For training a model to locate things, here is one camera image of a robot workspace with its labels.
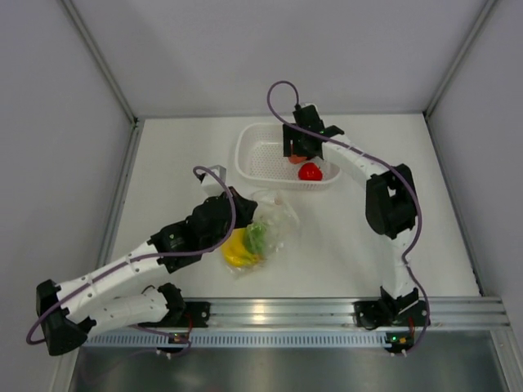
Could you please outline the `orange fake fruit piece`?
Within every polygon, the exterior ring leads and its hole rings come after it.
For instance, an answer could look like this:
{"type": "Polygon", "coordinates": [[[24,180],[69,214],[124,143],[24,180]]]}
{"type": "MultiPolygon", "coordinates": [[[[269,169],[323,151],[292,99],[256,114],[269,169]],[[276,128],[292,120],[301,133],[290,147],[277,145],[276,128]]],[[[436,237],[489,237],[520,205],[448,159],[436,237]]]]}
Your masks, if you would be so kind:
{"type": "Polygon", "coordinates": [[[297,165],[297,164],[300,164],[300,163],[304,163],[305,161],[308,160],[308,157],[307,156],[298,156],[296,154],[291,154],[289,157],[288,157],[288,161],[293,164],[293,165],[297,165]]]}

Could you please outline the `green fake grapes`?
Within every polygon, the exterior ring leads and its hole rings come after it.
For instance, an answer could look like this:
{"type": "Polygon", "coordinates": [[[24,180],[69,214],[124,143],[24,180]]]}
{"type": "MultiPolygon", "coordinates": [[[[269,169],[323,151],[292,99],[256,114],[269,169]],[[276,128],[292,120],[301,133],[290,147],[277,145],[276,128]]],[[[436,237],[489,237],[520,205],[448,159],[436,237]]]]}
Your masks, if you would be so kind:
{"type": "Polygon", "coordinates": [[[262,254],[266,249],[268,225],[262,221],[255,221],[244,231],[243,243],[245,248],[254,254],[262,254]]]}

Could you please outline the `clear zip top bag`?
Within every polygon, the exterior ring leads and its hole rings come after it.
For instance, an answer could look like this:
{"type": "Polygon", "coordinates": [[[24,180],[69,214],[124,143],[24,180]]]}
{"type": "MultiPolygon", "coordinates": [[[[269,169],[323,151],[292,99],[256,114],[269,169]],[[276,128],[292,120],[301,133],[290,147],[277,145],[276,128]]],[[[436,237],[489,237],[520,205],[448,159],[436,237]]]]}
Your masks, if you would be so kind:
{"type": "Polygon", "coordinates": [[[269,259],[274,257],[276,252],[279,252],[285,246],[288,239],[298,231],[300,225],[297,213],[281,191],[274,189],[258,190],[252,194],[252,199],[257,202],[253,222],[262,221],[268,225],[266,249],[264,251],[265,259],[254,267],[236,269],[229,267],[223,258],[227,268],[237,276],[260,269],[269,259]]]}

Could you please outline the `red fake tomato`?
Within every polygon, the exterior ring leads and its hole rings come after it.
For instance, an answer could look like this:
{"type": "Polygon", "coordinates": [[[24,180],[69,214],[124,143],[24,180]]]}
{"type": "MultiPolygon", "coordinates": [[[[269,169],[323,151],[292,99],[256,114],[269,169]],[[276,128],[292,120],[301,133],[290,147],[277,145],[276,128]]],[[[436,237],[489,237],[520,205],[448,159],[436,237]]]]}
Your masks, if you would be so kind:
{"type": "Polygon", "coordinates": [[[307,162],[300,166],[298,173],[298,179],[303,181],[322,181],[323,172],[313,162],[307,162]]]}

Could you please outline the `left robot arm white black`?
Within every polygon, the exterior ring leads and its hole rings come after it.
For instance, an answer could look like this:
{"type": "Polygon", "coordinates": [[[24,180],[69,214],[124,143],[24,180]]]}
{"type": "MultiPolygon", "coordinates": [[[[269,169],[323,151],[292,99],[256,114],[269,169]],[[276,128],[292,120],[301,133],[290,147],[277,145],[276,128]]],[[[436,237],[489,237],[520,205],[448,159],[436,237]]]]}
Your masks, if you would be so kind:
{"type": "Polygon", "coordinates": [[[176,326],[186,303],[180,289],[168,281],[170,275],[201,261],[252,224],[257,208],[257,202],[229,188],[120,259],[67,282],[41,282],[36,287],[41,343],[50,356],[60,356],[121,327],[176,326]]]}

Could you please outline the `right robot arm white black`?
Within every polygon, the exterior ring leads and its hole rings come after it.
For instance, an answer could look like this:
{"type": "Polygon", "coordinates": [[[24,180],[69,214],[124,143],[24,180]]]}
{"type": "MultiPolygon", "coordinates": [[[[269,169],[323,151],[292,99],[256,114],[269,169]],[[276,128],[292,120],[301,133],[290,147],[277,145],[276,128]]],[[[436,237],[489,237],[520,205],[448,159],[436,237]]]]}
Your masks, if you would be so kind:
{"type": "Polygon", "coordinates": [[[379,259],[378,299],[355,303],[355,322],[379,327],[426,327],[426,293],[413,277],[407,255],[420,237],[420,206],[410,168],[392,166],[353,145],[345,132],[325,126],[313,104],[296,104],[294,121],[283,123],[284,155],[320,158],[364,189],[364,216],[387,249],[379,259]]]}

